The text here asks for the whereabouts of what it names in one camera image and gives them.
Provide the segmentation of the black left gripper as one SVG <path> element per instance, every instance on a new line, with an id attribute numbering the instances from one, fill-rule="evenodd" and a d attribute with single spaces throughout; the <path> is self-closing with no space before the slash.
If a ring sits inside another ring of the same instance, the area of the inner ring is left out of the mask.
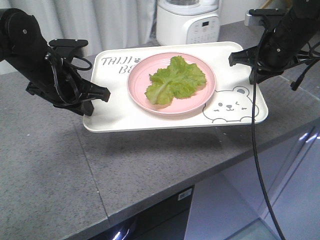
<path id="1" fill-rule="evenodd" d="M 80 116 L 91 116 L 91 100 L 108 102 L 108 88 L 82 79 L 76 68 L 57 53 L 41 57 L 27 57 L 25 77 L 29 80 L 26 91 L 37 95 L 59 109 L 66 109 Z"/>

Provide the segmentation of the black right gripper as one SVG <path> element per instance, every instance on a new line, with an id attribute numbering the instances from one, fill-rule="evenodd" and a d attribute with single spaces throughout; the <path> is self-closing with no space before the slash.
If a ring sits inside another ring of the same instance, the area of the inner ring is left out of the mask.
<path id="1" fill-rule="evenodd" d="M 232 52 L 229 66 L 242 64 L 253 67 L 249 75 L 251 85 L 283 74 L 297 62 L 299 51 L 313 36 L 311 23 L 280 23 L 263 37 L 259 47 Z"/>

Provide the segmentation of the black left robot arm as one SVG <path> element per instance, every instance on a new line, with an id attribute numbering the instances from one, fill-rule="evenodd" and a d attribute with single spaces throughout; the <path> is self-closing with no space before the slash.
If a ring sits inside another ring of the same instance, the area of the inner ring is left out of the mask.
<path id="1" fill-rule="evenodd" d="M 0 59 L 29 80 L 26 91 L 80 116 L 91 116 L 93 100 L 108 102 L 110 91 L 85 80 L 79 71 L 93 65 L 79 55 L 85 39 L 47 42 L 38 21 L 17 8 L 0 10 Z"/>

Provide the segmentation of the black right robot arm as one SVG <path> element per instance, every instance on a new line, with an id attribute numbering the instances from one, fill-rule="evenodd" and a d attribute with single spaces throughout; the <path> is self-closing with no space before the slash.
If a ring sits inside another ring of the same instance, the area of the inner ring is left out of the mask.
<path id="1" fill-rule="evenodd" d="M 312 58 L 302 48 L 320 29 L 320 2 L 294 0 L 286 9 L 250 9 L 246 22 L 259 23 L 264 32 L 257 46 L 230 54 L 229 65 L 251 67 L 250 83 L 259 84 Z"/>

